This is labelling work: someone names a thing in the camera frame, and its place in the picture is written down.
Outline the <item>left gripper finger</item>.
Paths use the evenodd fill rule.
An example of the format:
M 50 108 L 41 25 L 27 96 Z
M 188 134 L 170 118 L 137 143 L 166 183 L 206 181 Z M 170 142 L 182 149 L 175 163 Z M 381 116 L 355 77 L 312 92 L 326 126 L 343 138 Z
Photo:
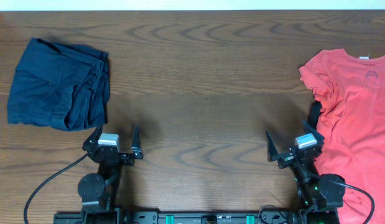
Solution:
M 102 134 L 102 131 L 103 131 L 103 126 L 102 125 L 97 126 L 96 129 L 90 134 L 86 142 L 88 144 L 97 144 Z
M 140 138 L 139 138 L 138 126 L 134 127 L 131 149 L 132 149 L 134 154 L 142 154 L 142 147 L 141 147 L 141 142 L 140 142 Z

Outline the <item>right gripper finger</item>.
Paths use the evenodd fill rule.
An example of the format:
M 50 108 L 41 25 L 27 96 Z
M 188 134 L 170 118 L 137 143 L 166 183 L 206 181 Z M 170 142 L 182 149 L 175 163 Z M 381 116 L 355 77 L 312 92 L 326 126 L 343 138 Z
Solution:
M 312 134 L 318 143 L 324 142 L 325 138 L 316 129 L 311 127 L 311 125 L 309 125 L 308 122 L 306 122 L 306 120 L 302 120 L 302 124 L 306 134 Z
M 266 131 L 266 139 L 267 139 L 267 160 L 277 161 L 279 154 L 268 131 Z

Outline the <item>red orange t-shirt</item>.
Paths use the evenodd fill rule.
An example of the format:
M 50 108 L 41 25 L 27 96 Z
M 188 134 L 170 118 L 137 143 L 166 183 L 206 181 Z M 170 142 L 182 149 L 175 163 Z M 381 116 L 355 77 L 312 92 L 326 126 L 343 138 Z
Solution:
M 385 55 L 354 58 L 343 49 L 323 50 L 299 72 L 322 105 L 318 172 L 367 191 L 375 201 L 370 222 L 385 223 Z

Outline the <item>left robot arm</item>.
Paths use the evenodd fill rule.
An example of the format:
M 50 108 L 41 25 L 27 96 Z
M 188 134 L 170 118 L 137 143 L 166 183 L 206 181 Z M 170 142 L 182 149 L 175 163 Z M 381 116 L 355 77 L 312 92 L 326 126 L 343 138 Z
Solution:
M 82 199 L 81 222 L 83 224 L 124 223 L 123 209 L 114 204 L 124 166 L 133 166 L 143 159 L 139 128 L 134 127 L 132 153 L 120 151 L 119 136 L 106 134 L 98 126 L 84 141 L 82 149 L 87 156 L 99 164 L 98 171 L 85 175 L 78 183 L 78 194 Z

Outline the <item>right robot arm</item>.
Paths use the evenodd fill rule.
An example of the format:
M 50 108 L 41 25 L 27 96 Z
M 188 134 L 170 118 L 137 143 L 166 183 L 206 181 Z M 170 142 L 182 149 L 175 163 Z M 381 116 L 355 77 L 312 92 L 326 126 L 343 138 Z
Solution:
M 337 210 L 343 206 L 344 178 L 337 174 L 318 173 L 316 158 L 322 153 L 325 138 L 306 121 L 305 134 L 295 138 L 295 145 L 278 153 L 269 133 L 267 160 L 276 161 L 280 169 L 290 168 L 295 176 L 298 199 L 302 203 L 296 211 L 281 212 L 283 223 L 339 223 Z

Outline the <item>black garment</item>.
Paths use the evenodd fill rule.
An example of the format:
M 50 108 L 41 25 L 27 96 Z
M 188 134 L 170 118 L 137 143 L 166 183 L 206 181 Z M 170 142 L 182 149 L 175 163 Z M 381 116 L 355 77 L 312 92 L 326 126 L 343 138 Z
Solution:
M 310 113 L 308 114 L 308 124 L 317 129 L 319 117 L 321 115 L 322 104 L 319 101 L 314 101 L 311 105 Z

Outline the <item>folded navy blue garment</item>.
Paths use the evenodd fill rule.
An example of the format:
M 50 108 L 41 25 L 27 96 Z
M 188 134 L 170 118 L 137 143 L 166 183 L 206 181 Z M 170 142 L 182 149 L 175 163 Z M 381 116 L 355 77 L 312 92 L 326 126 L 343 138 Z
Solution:
M 79 131 L 108 122 L 109 54 L 87 45 L 32 38 L 14 74 L 10 124 Z

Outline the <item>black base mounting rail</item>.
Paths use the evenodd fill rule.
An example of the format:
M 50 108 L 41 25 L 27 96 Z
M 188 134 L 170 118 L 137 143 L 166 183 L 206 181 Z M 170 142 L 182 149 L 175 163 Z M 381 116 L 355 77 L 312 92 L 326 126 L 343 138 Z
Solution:
M 54 215 L 53 224 L 117 223 L 117 224 L 260 224 L 302 223 L 289 212 L 261 211 L 259 213 L 161 213 L 134 212 L 120 214 L 60 213 Z

